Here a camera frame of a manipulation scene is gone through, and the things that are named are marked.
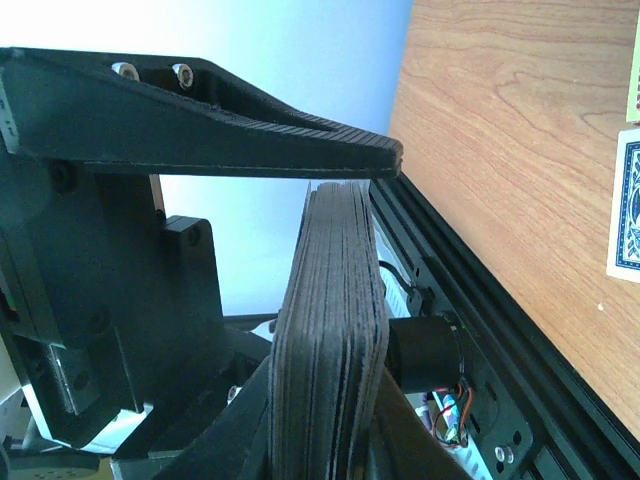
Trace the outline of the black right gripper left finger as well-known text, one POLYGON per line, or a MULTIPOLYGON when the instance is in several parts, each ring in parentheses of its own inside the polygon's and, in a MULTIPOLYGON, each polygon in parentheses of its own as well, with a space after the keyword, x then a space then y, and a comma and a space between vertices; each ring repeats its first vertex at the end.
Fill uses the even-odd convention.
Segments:
POLYGON ((269 479, 264 359, 240 393, 185 450, 159 460, 113 460, 116 479, 269 479))

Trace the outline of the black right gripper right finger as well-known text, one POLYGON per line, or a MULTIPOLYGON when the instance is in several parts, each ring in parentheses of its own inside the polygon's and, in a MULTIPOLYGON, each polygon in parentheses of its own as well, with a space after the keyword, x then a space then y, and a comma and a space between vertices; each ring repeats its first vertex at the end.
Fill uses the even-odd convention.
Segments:
POLYGON ((467 479, 429 434, 391 374, 381 376, 370 431, 371 479, 467 479))

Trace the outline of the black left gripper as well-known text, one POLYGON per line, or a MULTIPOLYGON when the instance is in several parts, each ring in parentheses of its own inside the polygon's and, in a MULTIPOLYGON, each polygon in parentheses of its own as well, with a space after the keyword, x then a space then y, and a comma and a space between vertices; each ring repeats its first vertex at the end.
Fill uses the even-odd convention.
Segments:
POLYGON ((1 157, 1 321, 43 435, 75 448, 227 366, 210 224, 162 218, 145 175, 1 157))

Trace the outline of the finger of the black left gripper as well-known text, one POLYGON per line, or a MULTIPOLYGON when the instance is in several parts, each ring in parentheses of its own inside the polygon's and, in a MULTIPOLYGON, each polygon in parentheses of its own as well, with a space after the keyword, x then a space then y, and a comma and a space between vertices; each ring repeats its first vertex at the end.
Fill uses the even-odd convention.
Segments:
POLYGON ((207 60, 25 47, 1 52, 1 133, 12 155, 104 173, 371 179, 403 154, 207 60))

